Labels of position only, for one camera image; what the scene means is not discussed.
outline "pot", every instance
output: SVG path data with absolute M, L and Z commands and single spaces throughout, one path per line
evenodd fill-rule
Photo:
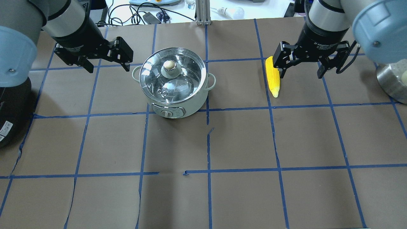
M 377 68 L 382 89 L 395 100 L 407 104 L 407 59 Z
M 216 77 L 206 72 L 203 60 L 185 48 L 166 48 L 154 53 L 133 70 L 132 77 L 156 114 L 170 119 L 197 112 L 216 85 Z M 210 87 L 209 77 L 214 79 Z

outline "yellow corn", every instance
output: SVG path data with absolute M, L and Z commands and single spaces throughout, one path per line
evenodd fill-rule
M 280 73 L 278 69 L 273 66 L 273 56 L 266 59 L 266 76 L 269 84 L 269 90 L 274 98 L 278 97 L 280 90 Z

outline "barcode sticker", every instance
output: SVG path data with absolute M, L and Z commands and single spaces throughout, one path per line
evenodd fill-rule
M 12 127 L 13 127 L 13 124 L 9 121 L 6 121 L 0 130 L 0 134 L 3 136 L 7 136 Z

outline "white background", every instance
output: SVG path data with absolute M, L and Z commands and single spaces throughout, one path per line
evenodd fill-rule
M 264 2 L 254 3 L 251 0 L 210 0 L 210 6 L 214 8 L 220 7 L 242 7 L 245 10 L 244 19 L 253 19 L 253 18 L 282 18 L 287 10 L 288 5 L 294 2 L 294 0 L 265 0 Z M 106 0 L 108 6 L 112 4 L 112 0 Z M 121 4 L 128 4 L 128 0 L 114 0 L 115 6 Z M 195 18 L 195 10 L 190 10 L 186 7 L 185 1 L 182 0 L 181 3 L 174 6 L 162 6 L 163 8 L 182 13 L 190 18 Z M 152 13 L 154 16 L 159 9 L 141 7 L 141 11 L 146 11 Z M 184 18 L 178 14 L 167 12 L 171 18 L 171 23 L 179 22 L 191 22 L 188 18 Z M 118 17 L 121 20 L 125 21 L 131 17 L 131 12 L 128 6 L 122 6 L 115 9 L 112 13 L 113 17 Z M 211 20 L 230 20 L 225 16 L 221 16 L 218 13 L 211 12 Z

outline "pot lid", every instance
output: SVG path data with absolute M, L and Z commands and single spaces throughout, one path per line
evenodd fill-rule
M 160 103 L 184 102 L 197 94 L 206 79 L 202 59 L 185 48 L 166 48 L 151 55 L 140 70 L 143 92 Z

